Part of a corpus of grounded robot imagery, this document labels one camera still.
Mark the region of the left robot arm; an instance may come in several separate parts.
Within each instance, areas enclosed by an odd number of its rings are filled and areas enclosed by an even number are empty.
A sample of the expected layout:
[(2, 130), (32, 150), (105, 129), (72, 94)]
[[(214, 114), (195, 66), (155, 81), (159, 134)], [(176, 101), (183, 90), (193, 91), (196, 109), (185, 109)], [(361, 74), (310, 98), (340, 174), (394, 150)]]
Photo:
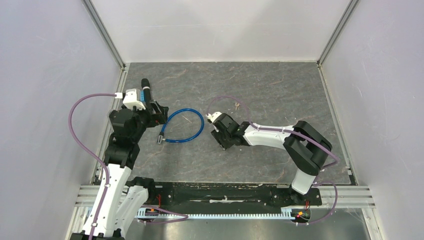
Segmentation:
[(81, 232), (72, 240), (124, 240), (128, 229), (143, 204), (157, 198), (154, 180), (128, 178), (140, 152), (139, 141), (148, 128), (168, 121), (168, 107), (152, 101), (151, 109), (124, 107), (112, 110), (108, 117), (113, 132), (102, 161), (102, 180), (90, 215)]

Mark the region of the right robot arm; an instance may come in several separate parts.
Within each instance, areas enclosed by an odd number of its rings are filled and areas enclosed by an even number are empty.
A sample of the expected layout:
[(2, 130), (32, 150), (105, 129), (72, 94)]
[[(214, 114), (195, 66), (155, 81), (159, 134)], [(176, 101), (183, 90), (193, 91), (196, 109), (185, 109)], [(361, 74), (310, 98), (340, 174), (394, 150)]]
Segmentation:
[(308, 122), (300, 120), (295, 125), (266, 126), (244, 121), (237, 123), (222, 112), (207, 114), (213, 125), (211, 132), (223, 150), (232, 146), (266, 146), (286, 150), (297, 167), (289, 189), (289, 199), (302, 204), (309, 198), (309, 190), (328, 157), (336, 159), (332, 144)]

